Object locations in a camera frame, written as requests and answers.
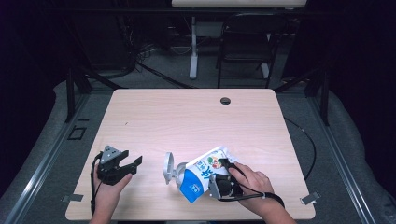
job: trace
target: blue and white package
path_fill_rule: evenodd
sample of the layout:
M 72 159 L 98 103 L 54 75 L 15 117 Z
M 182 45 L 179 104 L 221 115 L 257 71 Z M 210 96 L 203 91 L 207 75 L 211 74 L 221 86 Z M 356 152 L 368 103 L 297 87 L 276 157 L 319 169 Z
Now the blue and white package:
M 219 159 L 228 159 L 230 162 L 236 161 L 226 147 L 216 147 L 186 164 L 183 182 L 179 190 L 190 203 L 195 202 L 208 190 L 210 175 L 228 174 Z

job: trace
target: desk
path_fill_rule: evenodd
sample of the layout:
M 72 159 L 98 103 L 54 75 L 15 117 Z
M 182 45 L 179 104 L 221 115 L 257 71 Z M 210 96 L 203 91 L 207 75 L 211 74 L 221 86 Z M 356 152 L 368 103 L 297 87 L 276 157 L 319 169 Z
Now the desk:
M 231 100 L 223 105 L 220 99 Z M 120 165 L 143 156 L 131 183 L 120 196 L 117 220 L 260 219 L 238 202 L 208 196 L 189 203 L 175 180 L 165 184 L 166 152 L 175 165 L 226 146 L 240 162 L 266 173 L 293 218 L 315 216 L 283 116 L 272 90 L 118 90 L 114 91 L 75 189 L 81 202 L 70 202 L 66 217 L 91 218 L 90 171 L 94 157 L 110 145 L 129 150 Z
M 301 8 L 305 7 L 306 0 L 172 0 L 173 7 L 283 7 Z M 191 21 L 191 66 L 190 78 L 197 78 L 198 53 L 196 46 L 196 27 L 195 18 Z M 268 66 L 262 64 L 262 75 L 268 75 Z

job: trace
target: wrist strap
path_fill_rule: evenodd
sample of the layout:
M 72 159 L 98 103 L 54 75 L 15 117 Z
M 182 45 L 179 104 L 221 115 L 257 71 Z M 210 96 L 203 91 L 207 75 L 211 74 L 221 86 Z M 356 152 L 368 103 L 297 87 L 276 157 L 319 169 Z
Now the wrist strap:
M 280 205 L 282 205 L 282 207 L 285 207 L 285 204 L 283 203 L 283 200 L 282 200 L 279 196 L 277 196 L 276 194 L 274 194 L 274 193 L 264 192 L 264 193 L 262 194 L 262 198 L 263 198 L 263 199 L 266 199 L 266 198 L 274 199 L 275 201 L 279 202 Z

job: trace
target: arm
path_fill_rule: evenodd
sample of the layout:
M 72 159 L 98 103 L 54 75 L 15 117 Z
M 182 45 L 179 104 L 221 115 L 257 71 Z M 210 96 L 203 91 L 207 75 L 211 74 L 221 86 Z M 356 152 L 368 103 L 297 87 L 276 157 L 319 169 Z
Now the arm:
M 97 175 L 97 165 L 95 166 L 93 174 L 93 183 L 97 191 L 95 197 L 95 213 L 90 221 L 91 224 L 102 224 L 109 223 L 113 216 L 114 210 L 116 210 L 117 204 L 120 200 L 120 194 L 125 186 L 131 181 L 132 175 L 126 175 L 119 183 L 114 186 L 101 184 L 101 180 Z
M 239 173 L 236 169 L 230 168 L 230 174 L 242 185 L 255 189 L 259 192 L 274 193 L 270 179 L 262 172 L 253 172 L 250 167 L 236 162 L 235 166 L 238 167 L 245 175 Z M 255 192 L 242 187 L 245 195 L 255 194 Z M 251 212 L 260 216 L 265 223 L 295 223 L 290 214 L 285 210 L 277 201 L 266 198 L 251 198 L 239 201 L 244 207 Z

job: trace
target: black chair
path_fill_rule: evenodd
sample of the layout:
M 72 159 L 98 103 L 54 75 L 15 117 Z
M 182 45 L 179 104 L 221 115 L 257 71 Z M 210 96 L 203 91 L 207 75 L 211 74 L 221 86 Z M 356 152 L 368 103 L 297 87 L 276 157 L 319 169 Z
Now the black chair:
M 274 67 L 280 37 L 287 28 L 288 20 L 281 15 L 238 13 L 228 18 L 222 26 L 220 48 L 216 67 L 218 88 L 221 81 L 222 63 L 269 64 L 265 84 L 268 88 Z

